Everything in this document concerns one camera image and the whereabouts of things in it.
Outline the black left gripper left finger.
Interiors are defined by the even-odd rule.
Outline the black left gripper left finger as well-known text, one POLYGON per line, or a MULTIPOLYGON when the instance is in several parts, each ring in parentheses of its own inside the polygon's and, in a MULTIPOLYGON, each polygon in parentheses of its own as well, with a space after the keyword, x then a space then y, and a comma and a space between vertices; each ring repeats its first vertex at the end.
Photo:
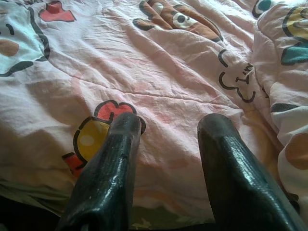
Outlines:
POLYGON ((111 123, 103 146, 74 186, 59 230, 129 230, 140 136, 141 120, 133 113, 111 123))

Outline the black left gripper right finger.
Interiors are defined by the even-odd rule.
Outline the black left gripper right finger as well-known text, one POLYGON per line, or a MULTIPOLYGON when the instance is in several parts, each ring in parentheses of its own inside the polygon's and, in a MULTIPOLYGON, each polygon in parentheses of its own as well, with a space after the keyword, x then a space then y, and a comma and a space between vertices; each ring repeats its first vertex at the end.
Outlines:
POLYGON ((198 123, 197 137, 208 199, 219 230, 307 230, 229 118, 204 116, 198 123))

